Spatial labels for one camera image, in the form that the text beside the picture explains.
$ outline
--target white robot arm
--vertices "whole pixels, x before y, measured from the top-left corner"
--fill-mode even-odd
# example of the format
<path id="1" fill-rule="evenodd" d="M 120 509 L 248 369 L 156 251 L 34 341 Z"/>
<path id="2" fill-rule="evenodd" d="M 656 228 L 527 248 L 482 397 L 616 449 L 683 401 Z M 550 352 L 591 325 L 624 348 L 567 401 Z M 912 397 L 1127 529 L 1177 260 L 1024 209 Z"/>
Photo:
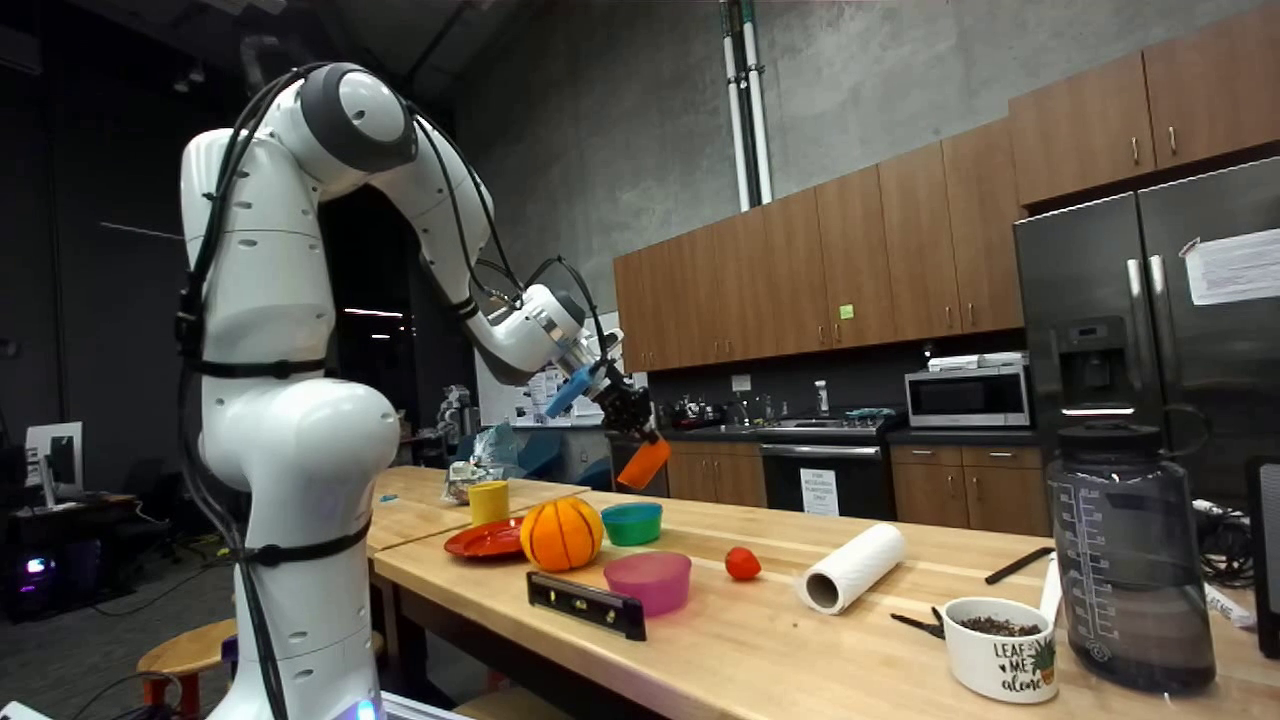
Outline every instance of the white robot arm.
<path id="1" fill-rule="evenodd" d="M 315 62 L 269 85 L 236 129 L 183 148 L 180 212 L 193 274 L 175 312 L 201 375 L 203 480 L 248 492 L 234 534 L 242 671 L 217 714 L 379 713 L 368 643 L 368 492 L 396 452 L 391 402 L 325 375 L 333 289 L 315 209 L 379 187 L 416 228 L 419 260 L 482 356 L 508 381 L 576 369 L 610 427 L 642 431 L 648 397 L 603 356 L 576 360 L 585 312 L 545 282 L 500 312 L 473 296 L 494 238 L 487 193 L 460 150 L 355 62 Z"/>

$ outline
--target sticker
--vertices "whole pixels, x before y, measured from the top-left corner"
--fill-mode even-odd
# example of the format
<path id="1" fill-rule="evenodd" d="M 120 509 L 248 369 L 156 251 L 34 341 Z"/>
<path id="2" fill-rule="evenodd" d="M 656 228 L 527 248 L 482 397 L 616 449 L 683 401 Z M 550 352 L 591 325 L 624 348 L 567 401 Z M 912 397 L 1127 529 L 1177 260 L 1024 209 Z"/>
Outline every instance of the sticker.
<path id="1" fill-rule="evenodd" d="M 840 515 L 840 492 L 831 468 L 801 468 L 801 509 L 813 515 Z"/>
<path id="2" fill-rule="evenodd" d="M 1280 228 L 1194 238 L 1186 248 L 1194 305 L 1248 305 L 1280 296 Z"/>

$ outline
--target stainless steel refrigerator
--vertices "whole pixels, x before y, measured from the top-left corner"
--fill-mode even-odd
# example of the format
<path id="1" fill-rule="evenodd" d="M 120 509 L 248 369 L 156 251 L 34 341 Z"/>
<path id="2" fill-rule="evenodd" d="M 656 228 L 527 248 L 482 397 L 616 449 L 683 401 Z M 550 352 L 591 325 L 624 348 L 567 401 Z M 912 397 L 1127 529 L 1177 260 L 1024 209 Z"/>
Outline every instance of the stainless steel refrigerator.
<path id="1" fill-rule="evenodd" d="M 1194 492 L 1244 509 L 1280 452 L 1280 158 L 1121 193 L 1017 225 L 1036 427 L 1166 427 Z"/>

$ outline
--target green object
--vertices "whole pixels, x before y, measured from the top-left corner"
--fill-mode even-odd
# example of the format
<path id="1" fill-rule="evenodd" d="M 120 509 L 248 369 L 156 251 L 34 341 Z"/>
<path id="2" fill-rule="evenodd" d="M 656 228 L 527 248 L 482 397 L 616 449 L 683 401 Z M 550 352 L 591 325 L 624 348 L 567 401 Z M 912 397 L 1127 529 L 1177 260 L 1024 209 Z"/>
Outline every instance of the green object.
<path id="1" fill-rule="evenodd" d="M 600 510 L 600 519 L 616 547 L 656 544 L 656 534 L 664 531 L 662 505 L 613 505 Z"/>

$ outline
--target clear plastic container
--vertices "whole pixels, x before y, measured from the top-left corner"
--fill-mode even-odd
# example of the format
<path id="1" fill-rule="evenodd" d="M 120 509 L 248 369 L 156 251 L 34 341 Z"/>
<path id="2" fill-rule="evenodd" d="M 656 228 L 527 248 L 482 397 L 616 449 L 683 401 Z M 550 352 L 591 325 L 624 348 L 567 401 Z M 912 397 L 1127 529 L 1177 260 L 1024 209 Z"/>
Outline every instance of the clear plastic container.
<path id="1" fill-rule="evenodd" d="M 1080 423 L 1047 460 L 1069 637 L 1086 666 L 1139 691 L 1213 685 L 1189 470 L 1145 423 Z"/>

